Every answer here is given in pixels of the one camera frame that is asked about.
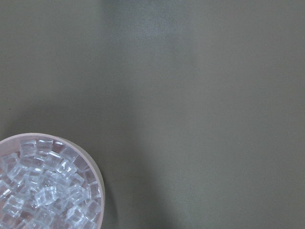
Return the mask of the pink bowl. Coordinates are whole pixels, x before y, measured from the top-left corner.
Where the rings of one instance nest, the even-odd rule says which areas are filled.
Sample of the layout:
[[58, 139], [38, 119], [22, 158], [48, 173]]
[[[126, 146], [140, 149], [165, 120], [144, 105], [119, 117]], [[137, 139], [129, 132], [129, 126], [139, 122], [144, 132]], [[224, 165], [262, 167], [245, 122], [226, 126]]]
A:
[[89, 165], [91, 168], [92, 172], [95, 175], [95, 178], [97, 180], [97, 184], [99, 186], [99, 190], [101, 193], [101, 212], [97, 218], [97, 228], [101, 229], [102, 228], [102, 222], [103, 222], [103, 217], [104, 217], [104, 210], [105, 210], [105, 186], [104, 186], [104, 180], [101, 174], [101, 171], [94, 161], [94, 159], [88, 154], [83, 148], [78, 146], [77, 144], [64, 139], [62, 137], [58, 136], [53, 136], [53, 135], [48, 135], [48, 134], [43, 134], [43, 133], [23, 133], [23, 134], [18, 134], [18, 135], [13, 135], [8, 138], [5, 138], [0, 141], [0, 155], [4, 155], [7, 153], [13, 153], [17, 152], [20, 148], [20, 141], [21, 140], [29, 140], [29, 139], [34, 139], [34, 138], [47, 138], [51, 140], [56, 140], [59, 142], [64, 143], [65, 145], [68, 145], [70, 148], [75, 150]]

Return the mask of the clear ice cubes pile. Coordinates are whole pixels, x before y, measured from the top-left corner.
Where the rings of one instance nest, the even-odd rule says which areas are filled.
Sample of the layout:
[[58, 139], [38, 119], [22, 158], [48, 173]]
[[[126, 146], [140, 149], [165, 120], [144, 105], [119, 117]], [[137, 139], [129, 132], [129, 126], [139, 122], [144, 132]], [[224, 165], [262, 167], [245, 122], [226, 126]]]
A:
[[97, 229], [102, 194], [79, 153], [47, 138], [0, 152], [3, 229]]

